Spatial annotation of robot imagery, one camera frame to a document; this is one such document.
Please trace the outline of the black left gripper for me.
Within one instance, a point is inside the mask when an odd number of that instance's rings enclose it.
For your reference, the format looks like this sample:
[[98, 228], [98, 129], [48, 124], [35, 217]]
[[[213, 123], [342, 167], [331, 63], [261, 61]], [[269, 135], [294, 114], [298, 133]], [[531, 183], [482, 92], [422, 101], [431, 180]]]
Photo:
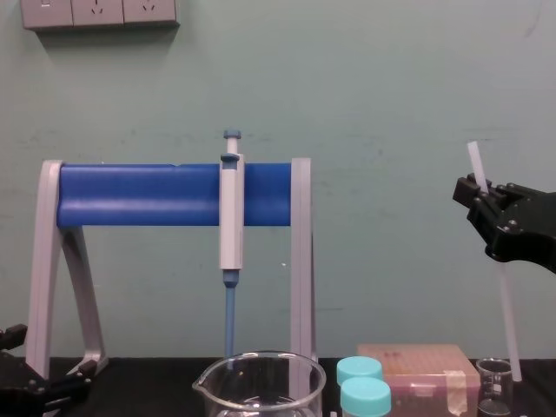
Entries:
[[50, 408], [84, 402], [96, 376], [96, 362], [87, 361], [73, 373], [49, 381], [30, 367], [23, 357], [9, 351], [25, 343], [27, 326], [17, 324], [0, 331], [1, 415], [44, 416]]

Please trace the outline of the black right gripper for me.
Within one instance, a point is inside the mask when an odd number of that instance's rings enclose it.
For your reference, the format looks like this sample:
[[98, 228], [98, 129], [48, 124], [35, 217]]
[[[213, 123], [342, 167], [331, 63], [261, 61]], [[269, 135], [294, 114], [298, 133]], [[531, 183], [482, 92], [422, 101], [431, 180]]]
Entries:
[[475, 175], [460, 177], [453, 199], [470, 205], [467, 219], [498, 262], [527, 261], [555, 271], [555, 194], [514, 183], [493, 184], [487, 191]]

